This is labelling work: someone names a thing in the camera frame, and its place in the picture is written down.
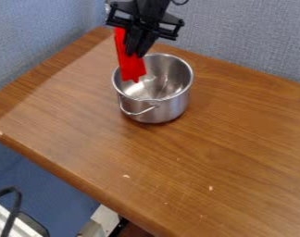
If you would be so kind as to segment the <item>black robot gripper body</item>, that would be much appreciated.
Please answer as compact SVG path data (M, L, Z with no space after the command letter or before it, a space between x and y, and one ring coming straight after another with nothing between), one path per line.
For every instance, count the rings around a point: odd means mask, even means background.
M141 39L149 32L175 40L183 19L167 12L175 0L110 0L107 25L125 29L126 39Z

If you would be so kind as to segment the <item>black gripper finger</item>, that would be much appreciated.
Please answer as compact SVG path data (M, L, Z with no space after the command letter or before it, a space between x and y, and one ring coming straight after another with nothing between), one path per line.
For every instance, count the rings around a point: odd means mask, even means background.
M138 46L135 49L137 57L143 57L147 51L150 50L153 44L158 39L158 32L157 31L146 31L142 34L142 37L138 42Z
M125 32L125 53L133 56L138 48L142 37L142 30L138 26L131 26Z

